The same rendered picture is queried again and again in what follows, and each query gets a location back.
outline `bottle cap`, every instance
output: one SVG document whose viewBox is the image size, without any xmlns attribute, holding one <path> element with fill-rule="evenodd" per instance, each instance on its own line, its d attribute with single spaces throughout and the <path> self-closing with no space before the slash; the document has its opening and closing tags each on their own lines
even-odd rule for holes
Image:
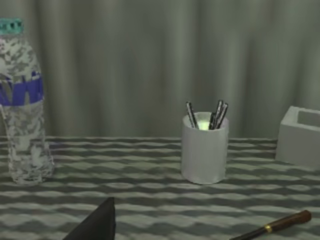
<svg viewBox="0 0 320 240">
<path fill-rule="evenodd" d="M 20 18 L 0 18 L 0 35 L 21 34 L 24 23 Z"/>
</svg>

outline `dark triangular object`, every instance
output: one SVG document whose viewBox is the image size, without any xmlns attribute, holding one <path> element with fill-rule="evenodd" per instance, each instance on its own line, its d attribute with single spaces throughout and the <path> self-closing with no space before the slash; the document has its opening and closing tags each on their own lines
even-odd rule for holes
<svg viewBox="0 0 320 240">
<path fill-rule="evenodd" d="M 115 199 L 108 198 L 63 240 L 114 240 L 116 234 Z"/>
</svg>

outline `curtain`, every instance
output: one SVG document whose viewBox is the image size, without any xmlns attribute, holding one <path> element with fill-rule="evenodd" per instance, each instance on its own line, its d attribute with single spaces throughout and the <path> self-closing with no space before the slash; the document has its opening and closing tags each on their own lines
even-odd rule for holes
<svg viewBox="0 0 320 240">
<path fill-rule="evenodd" d="M 229 103 L 231 137 L 320 110 L 318 0 L 1 0 L 43 73 L 48 135 L 179 137 Z"/>
</svg>

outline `bottle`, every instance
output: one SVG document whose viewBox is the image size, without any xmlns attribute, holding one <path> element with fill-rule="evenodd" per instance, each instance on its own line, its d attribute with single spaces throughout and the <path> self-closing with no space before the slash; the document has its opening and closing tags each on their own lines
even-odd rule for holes
<svg viewBox="0 0 320 240">
<path fill-rule="evenodd" d="M 54 172 L 46 142 L 40 66 L 19 18 L 0 18 L 0 110 L 13 181 L 32 186 Z"/>
</svg>

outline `table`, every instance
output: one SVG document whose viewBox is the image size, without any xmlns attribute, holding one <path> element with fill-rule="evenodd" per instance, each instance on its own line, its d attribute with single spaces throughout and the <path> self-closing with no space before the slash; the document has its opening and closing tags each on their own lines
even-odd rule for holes
<svg viewBox="0 0 320 240">
<path fill-rule="evenodd" d="M 33 187 L 11 181 L 0 140 L 1 240 L 62 240 L 112 196 L 116 240 L 228 240 L 304 209 L 311 222 L 259 239 L 320 236 L 320 171 L 275 162 L 272 139 L 231 139 L 227 178 L 195 185 L 178 138 L 49 137 L 56 173 Z"/>
</svg>

